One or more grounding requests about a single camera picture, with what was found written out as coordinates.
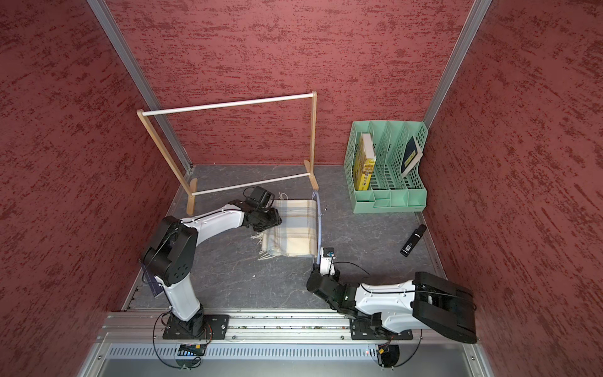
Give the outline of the plaid beige blue scarf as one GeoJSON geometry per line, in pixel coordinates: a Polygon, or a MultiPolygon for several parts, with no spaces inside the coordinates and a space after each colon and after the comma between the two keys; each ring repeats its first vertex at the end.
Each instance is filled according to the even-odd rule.
{"type": "Polygon", "coordinates": [[[315,258],[319,240],[317,201],[290,199],[286,193],[279,193],[273,207],[278,210],[282,223],[253,236],[261,245],[258,260],[315,258]]]}

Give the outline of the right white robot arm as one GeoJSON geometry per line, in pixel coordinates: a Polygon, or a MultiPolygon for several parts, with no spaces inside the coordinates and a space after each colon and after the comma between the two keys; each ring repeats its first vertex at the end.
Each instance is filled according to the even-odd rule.
{"type": "Polygon", "coordinates": [[[474,292],[427,272],[401,284],[342,284],[337,276],[310,274],[306,288],[332,310],[376,339],[431,329],[452,341],[477,343],[474,292]]]}

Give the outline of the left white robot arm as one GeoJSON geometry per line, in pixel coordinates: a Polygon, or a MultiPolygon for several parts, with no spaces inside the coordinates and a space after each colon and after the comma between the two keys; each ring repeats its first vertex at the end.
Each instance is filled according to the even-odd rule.
{"type": "Polygon", "coordinates": [[[263,232],[279,226],[282,219],[273,207],[275,196],[256,186],[243,200],[233,200],[217,210],[190,218],[167,216],[153,234],[141,263],[164,290],[171,318],[196,334],[204,323],[203,308],[190,281],[196,248],[204,241],[231,229],[263,232]]]}

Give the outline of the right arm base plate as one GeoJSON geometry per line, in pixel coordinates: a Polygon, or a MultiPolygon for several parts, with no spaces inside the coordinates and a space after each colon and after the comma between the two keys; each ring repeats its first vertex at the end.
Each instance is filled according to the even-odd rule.
{"type": "Polygon", "coordinates": [[[359,317],[350,319],[350,331],[352,340],[413,340],[414,336],[411,330],[402,332],[393,332],[383,327],[381,313],[373,314],[369,317],[359,317]]]}

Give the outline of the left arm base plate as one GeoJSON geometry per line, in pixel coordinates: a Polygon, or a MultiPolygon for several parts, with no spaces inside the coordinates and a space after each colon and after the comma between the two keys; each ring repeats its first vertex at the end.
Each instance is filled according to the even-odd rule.
{"type": "Polygon", "coordinates": [[[163,339],[166,340],[224,340],[229,328],[229,315],[197,314],[189,321],[183,321],[171,314],[163,339]]]}

